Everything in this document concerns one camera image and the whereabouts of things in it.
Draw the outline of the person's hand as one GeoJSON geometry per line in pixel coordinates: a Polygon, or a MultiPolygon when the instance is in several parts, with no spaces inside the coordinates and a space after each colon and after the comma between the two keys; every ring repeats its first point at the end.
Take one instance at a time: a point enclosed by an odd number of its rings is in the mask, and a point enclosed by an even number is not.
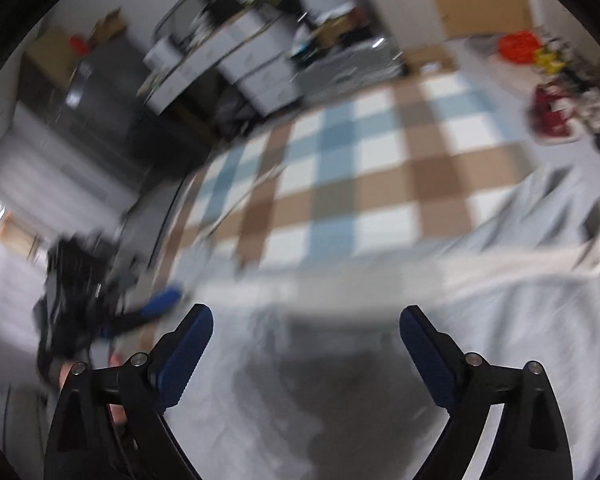
{"type": "MultiPolygon", "coordinates": [[[[122,359],[122,354],[120,352],[114,352],[108,361],[109,367],[118,367],[124,363],[122,359]]],[[[68,377],[72,374],[72,368],[76,365],[76,361],[65,361],[61,364],[59,373],[58,373],[58,387],[59,390],[64,388],[64,385],[68,379],[68,377]]],[[[111,400],[112,395],[110,393],[106,393],[105,387],[101,384],[97,385],[97,390],[99,391],[99,396],[102,400],[111,400]]],[[[128,421],[126,417],[124,407],[119,403],[109,403],[108,410],[110,413],[110,417],[114,426],[122,427],[128,421]]]]}

